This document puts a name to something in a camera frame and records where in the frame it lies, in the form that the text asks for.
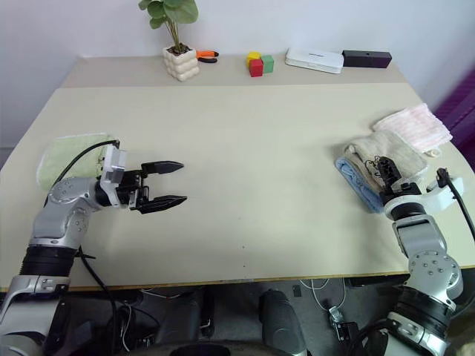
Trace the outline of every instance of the green leaf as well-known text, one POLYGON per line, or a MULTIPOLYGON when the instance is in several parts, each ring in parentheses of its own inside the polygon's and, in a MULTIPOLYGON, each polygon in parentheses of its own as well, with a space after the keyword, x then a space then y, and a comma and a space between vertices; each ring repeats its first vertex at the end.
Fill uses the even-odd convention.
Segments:
POLYGON ((148 6, 148 4, 150 4, 150 1, 151 0, 142 0, 141 2, 139 2, 139 8, 141 10, 145 10, 148 6))
POLYGON ((179 7, 182 3, 183 0, 163 0, 163 4, 172 8, 179 7))
POLYGON ((165 14, 178 24, 191 24, 198 19, 198 8, 194 0, 182 0, 182 4, 179 7, 170 7, 164 4, 163 8, 165 9, 165 14))
POLYGON ((165 17, 165 11, 163 10, 163 3, 161 1, 152 1, 147 6, 148 14, 154 19, 161 19, 165 17))
POLYGON ((162 17, 161 19, 150 19, 150 27, 153 28, 154 30, 158 27, 160 27, 163 22, 165 22, 166 17, 162 17))

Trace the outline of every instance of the beige tabletop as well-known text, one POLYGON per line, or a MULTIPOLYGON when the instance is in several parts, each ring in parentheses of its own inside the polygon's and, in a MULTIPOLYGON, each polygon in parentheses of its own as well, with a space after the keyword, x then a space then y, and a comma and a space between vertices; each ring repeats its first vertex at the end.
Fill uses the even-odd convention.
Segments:
MULTIPOLYGON (((245 68, 228 73, 237 62, 224 57, 219 65, 201 65, 197 78, 179 85, 157 70, 159 59, 82 60, 0 172, 1 287, 18 274, 42 208, 46 192, 36 185, 35 173, 48 143, 96 132, 121 140, 128 169, 161 159, 182 162, 185 168, 148 183, 154 197, 189 197, 155 214, 108 208, 92 216, 82 245, 97 257, 91 265, 110 286, 407 271, 391 221, 370 214, 334 167, 345 142, 369 134, 376 120, 420 103, 396 67, 345 68, 336 76, 279 61, 275 73, 250 79, 245 68), (88 62, 94 73, 88 74, 89 85, 88 62), (127 68, 116 79, 121 86, 107 85, 114 76, 104 64, 121 71, 120 62, 127 68), (148 78, 155 70, 156 77, 148 78), (229 82, 233 76, 237 85, 229 82)), ((452 144, 442 152, 441 158, 427 158, 427 182, 438 167, 448 167, 463 177, 466 205, 475 211, 473 171, 452 144)), ((449 253, 461 267, 475 265, 458 206, 434 217, 449 253)), ((73 287, 96 285, 78 262, 71 277, 73 287)))

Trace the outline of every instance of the white wall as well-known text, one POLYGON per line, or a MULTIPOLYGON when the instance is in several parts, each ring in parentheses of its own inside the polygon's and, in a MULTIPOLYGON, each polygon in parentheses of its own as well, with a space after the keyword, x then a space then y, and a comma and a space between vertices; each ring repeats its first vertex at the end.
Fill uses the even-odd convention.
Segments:
MULTIPOLYGON (((169 44, 135 0, 0 1, 0 146, 15 145, 77 56, 143 56, 169 44)), ((435 108, 475 63, 473 0, 197 0, 182 40, 221 53, 389 50, 435 108)))

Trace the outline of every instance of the red block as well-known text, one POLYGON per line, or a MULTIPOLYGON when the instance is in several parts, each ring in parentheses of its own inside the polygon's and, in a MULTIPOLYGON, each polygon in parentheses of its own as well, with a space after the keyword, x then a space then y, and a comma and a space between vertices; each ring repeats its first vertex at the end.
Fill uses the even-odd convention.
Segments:
POLYGON ((249 62, 249 72, 251 76, 262 76, 264 72, 264 63, 262 59, 253 59, 249 62))

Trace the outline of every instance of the black box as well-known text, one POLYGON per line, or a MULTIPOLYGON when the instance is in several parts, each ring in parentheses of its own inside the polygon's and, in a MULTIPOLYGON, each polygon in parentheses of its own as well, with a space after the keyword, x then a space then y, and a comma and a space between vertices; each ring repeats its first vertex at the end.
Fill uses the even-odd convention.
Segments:
POLYGON ((344 67, 386 68, 393 57, 389 52, 370 50, 344 50, 344 67))

